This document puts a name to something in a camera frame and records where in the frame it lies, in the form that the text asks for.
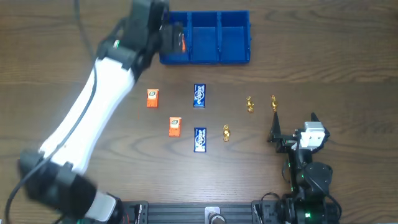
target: wooden table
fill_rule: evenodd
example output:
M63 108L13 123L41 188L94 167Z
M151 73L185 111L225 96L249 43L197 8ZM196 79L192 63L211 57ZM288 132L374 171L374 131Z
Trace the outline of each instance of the wooden table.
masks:
M82 2L94 44L129 5ZM250 202L288 193L280 174L286 155L266 143L274 94L284 133L301 128L312 111L331 132L314 160L334 170L330 190L343 207L341 222L398 222L396 1L171 0L171 7L250 10L251 62L166 67L156 56L96 145L86 174L100 189L149 202ZM38 149L55 130L90 69L71 1L0 2L1 211L19 180L19 152ZM192 108L194 83L207 84L204 110ZM146 108L148 88L160 89L157 110ZM178 139L168 137L170 116L182 117ZM224 124L230 142L223 142ZM195 126L207 127L206 154L193 153ZM11 216L16 223L57 217L23 191Z

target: wood grain surface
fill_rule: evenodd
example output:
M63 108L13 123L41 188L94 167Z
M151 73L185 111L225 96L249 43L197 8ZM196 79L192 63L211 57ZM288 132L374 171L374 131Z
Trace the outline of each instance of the wood grain surface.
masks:
M284 154L266 143L271 94L282 131L316 112L331 132L316 161L332 166L341 223L398 222L398 2L395 0L170 0L176 11L248 9L248 65L166 67L156 56L119 105L90 161L89 178L123 200L251 202L289 192ZM97 44L130 2L86 0L82 19ZM0 0L0 210L19 180L16 160L38 149L86 83L90 59L72 1ZM194 110L193 84L206 83L206 109ZM160 106L146 108L146 90ZM251 95L254 113L246 111ZM168 137L170 116L182 136ZM229 124L230 142L223 142ZM206 126L208 153L193 153L193 128ZM54 211L27 200L14 223L50 223Z

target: white arm segment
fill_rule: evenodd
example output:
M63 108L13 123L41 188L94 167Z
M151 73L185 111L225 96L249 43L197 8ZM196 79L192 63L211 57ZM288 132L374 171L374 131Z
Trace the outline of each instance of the white arm segment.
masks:
M95 67L97 87L93 100L65 145L51 158L52 162L61 166L66 162L72 163L72 170L80 175L86 172L94 145L113 111L134 86L134 75L131 69L123 69L122 64L118 61L110 58L97 59ZM94 69L61 125L39 149L39 152L45 153L44 157L49 156L55 150L76 123L90 98L93 84Z

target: orange tic tac box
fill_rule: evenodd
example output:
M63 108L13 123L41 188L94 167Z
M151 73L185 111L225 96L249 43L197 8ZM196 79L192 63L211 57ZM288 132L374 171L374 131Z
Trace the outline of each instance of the orange tic tac box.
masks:
M159 90L147 90L147 108L157 108L159 105Z
M169 127L170 137L180 137L181 136L181 118L170 118Z

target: blue bin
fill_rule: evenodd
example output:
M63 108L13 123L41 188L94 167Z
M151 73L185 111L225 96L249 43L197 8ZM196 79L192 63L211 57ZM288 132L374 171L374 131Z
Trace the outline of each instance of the blue bin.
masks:
M171 12L181 22L187 51L160 55L166 65L248 63L251 52L249 11Z

